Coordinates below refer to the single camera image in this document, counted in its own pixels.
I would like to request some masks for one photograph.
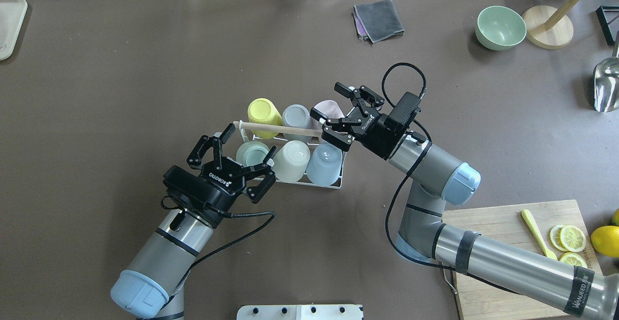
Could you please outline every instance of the gray cloth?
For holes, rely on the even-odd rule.
[[[404,33],[396,5],[392,0],[383,0],[365,5],[354,5],[354,14],[372,43]]]

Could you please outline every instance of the wooden cutting board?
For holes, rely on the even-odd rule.
[[[546,244],[559,258],[564,252],[555,249],[550,243],[550,228],[555,225],[575,225],[582,229],[587,236],[587,246],[579,255],[585,259],[588,268],[595,273],[602,273],[576,201],[449,210],[442,218],[449,225],[480,232],[487,238],[543,254],[520,216],[520,211],[526,208],[535,217]],[[460,317],[463,320],[528,320],[566,315],[544,303],[501,291],[462,274],[456,274],[455,283],[459,293]]]

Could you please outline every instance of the yellow cup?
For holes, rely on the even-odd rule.
[[[281,115],[277,108],[269,99],[257,98],[250,103],[247,108],[247,117],[252,123],[270,124],[272,126],[281,126]],[[273,139],[276,132],[266,131],[251,131],[261,139]]]

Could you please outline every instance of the yellow spoon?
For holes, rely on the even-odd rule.
[[[548,249],[548,247],[546,246],[546,242],[542,238],[540,229],[537,227],[537,223],[535,222],[535,219],[533,218],[533,214],[531,214],[531,211],[524,209],[522,210],[522,212],[520,212],[520,214],[522,214],[522,218],[524,218],[524,221],[527,223],[527,226],[529,226],[529,230],[531,230],[531,233],[533,233],[535,240],[537,240],[537,243],[542,248],[542,251],[544,251],[544,254],[546,255],[546,257],[559,260],[557,258],[557,255],[554,252],[552,252],[550,249]]]

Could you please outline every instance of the lemon slice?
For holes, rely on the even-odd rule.
[[[573,225],[565,225],[559,231],[559,242],[571,252],[584,250],[587,239],[580,228]]]
[[[563,227],[563,225],[556,225],[555,227],[550,229],[550,243],[552,243],[552,246],[556,247],[557,250],[567,252],[568,250],[563,247],[560,238],[561,228]]]
[[[585,260],[580,257],[579,254],[575,254],[574,252],[564,253],[563,256],[561,256],[561,258],[559,259],[559,261],[571,265],[577,265],[579,267],[587,267],[587,263],[585,262]]]

